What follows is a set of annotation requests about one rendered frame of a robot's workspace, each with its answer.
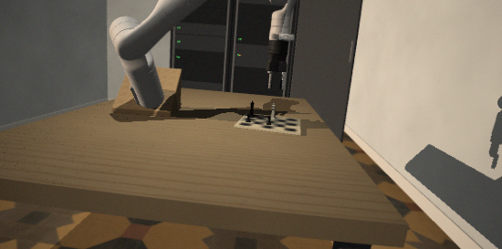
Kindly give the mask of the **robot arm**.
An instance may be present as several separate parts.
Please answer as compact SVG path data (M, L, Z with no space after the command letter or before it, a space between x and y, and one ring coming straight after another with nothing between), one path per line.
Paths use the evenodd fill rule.
M141 24L132 17L123 16L110 25L110 38L131 83L131 93L137 105L152 109L162 104L164 94L150 50L205 1L159 0ZM273 12L271 26L289 28L296 1L270 0L274 5L285 5Z

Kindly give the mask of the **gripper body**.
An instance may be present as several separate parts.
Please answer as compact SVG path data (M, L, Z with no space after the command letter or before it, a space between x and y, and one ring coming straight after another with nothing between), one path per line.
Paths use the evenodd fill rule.
M271 26L268 40L267 71L287 72L288 40L295 40L295 36L289 34L288 27Z

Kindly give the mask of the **black and white chessboard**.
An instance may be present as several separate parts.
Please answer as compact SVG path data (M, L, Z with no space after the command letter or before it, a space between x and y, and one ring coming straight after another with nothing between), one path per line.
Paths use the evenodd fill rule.
M246 122L246 113L234 127L300 135L300 119L276 116L276 120L270 120L271 125L267 125L268 115L254 114L254 116L254 118L250 118L251 122Z

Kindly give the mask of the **black chess king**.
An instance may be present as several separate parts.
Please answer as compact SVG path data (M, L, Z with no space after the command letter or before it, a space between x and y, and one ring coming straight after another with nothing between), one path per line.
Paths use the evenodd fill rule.
M251 107L251 109L250 109L250 118L254 118L255 116L253 114L253 107L254 107L255 103L252 101L250 104L251 104L251 106L250 106Z

